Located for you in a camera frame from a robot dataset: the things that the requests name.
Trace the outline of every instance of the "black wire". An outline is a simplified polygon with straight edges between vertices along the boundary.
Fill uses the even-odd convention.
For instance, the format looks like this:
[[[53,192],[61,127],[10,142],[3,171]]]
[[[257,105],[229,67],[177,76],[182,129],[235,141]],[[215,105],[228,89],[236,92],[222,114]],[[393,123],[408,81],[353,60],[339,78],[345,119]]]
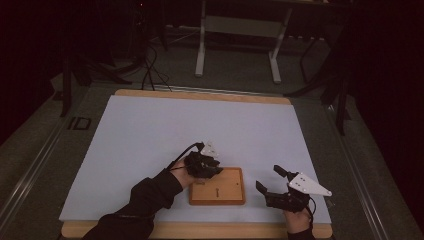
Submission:
[[[311,221],[309,222],[309,227],[312,229],[314,226],[314,214],[311,212],[311,209],[307,206],[306,210],[308,210],[309,215],[311,216]]]
[[[315,214],[315,211],[317,210],[317,204],[313,198],[310,198],[310,200],[312,200],[312,202],[314,203],[314,211],[312,212],[312,214]]]
[[[158,78],[161,80],[161,82],[163,82],[167,87],[168,87],[168,89],[169,89],[169,91],[171,91],[172,92],[172,89],[171,89],[171,87],[169,86],[169,84],[168,84],[168,81],[169,81],[169,76],[168,75],[166,75],[166,74],[164,74],[164,73],[161,73],[161,72],[159,72],[154,66],[152,66],[152,69],[153,69],[153,71],[156,73],[156,75],[158,76]],[[160,75],[164,75],[165,77],[166,77],[166,80],[164,80]]]
[[[169,166],[166,168],[166,169],[168,169],[168,171],[171,171],[171,169],[172,169],[172,166],[174,166],[174,164],[178,161],[178,160],[180,160],[180,158],[182,157],[182,156],[184,156],[184,154],[186,154],[190,149],[192,149],[193,147],[195,147],[195,146],[197,146],[199,143],[193,143],[192,145],[190,145],[188,148],[186,148],[186,150],[184,150],[184,152],[183,153],[181,153],[180,154],[180,156],[178,156],[174,161],[172,161],[171,162],[171,164],[169,164]]]
[[[182,167],[177,167],[177,168],[171,168],[171,169],[169,169],[169,171],[172,171],[172,170],[177,170],[177,169],[181,169],[181,168],[186,168],[187,166],[182,166]]]
[[[156,59],[157,59],[157,52],[156,52],[156,50],[155,50],[152,46],[148,45],[147,47],[150,47],[150,48],[153,50],[154,58],[153,58],[153,61],[152,61],[152,62],[151,62],[151,64],[150,64],[150,66],[149,66],[149,61],[146,61],[147,72],[144,74],[143,81],[141,82],[141,90],[144,90],[144,83],[146,82],[146,78],[147,78],[147,76],[149,76],[149,78],[150,78],[150,83],[151,83],[151,85],[152,85],[152,88],[153,88],[153,90],[155,90],[154,85],[153,85],[153,81],[152,81],[152,75],[151,75],[150,71],[151,71],[151,69],[152,69],[153,65],[154,65],[154,64],[155,64],[155,62],[156,62]]]

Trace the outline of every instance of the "human hand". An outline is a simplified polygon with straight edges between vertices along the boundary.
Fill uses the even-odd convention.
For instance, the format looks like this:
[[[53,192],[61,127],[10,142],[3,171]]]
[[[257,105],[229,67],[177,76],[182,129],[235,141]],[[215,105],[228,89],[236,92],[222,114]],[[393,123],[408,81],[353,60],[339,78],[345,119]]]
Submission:
[[[190,184],[198,182],[205,182],[204,178],[195,178],[192,175],[188,174],[187,168],[185,167],[184,158],[178,160],[174,166],[172,166],[171,173],[175,176],[175,178],[180,182],[181,187],[184,189]]]
[[[303,232],[310,227],[311,216],[306,208],[300,212],[290,212],[283,210],[286,217],[287,232],[294,234]]]
[[[223,170],[219,167],[219,161],[197,152],[190,152],[185,157],[184,163],[187,166],[188,173],[197,178],[212,178]]]

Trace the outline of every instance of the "wooden block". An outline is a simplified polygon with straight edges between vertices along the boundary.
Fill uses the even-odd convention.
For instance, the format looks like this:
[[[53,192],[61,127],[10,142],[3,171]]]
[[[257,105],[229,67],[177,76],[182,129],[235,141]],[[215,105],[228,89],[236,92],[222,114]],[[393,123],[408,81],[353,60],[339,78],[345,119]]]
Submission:
[[[241,168],[226,167],[205,183],[190,185],[190,205],[243,205],[243,174]]]

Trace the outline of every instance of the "dark background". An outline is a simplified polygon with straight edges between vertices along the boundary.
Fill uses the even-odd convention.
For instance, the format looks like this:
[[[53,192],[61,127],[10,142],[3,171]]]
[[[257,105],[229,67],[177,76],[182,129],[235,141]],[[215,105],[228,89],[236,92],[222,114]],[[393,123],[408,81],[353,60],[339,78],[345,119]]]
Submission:
[[[166,21],[176,26],[198,24],[198,2],[172,1],[170,6],[174,7],[166,11]],[[101,15],[99,3],[105,7],[103,10],[111,9],[108,4],[122,8],[115,8],[116,14],[109,11]],[[122,28],[131,27],[128,6],[128,2],[110,0],[99,0],[97,5],[95,1],[64,5],[50,0],[2,3],[0,144],[53,94],[49,81],[62,71],[63,41],[68,36],[65,33],[72,33],[79,51],[97,61],[110,62],[111,47],[117,41],[113,36],[122,36],[127,32]],[[335,55],[351,70],[349,93],[356,98],[407,205],[424,231],[420,210],[424,193],[419,191],[424,183],[422,12],[422,1],[359,1]]]

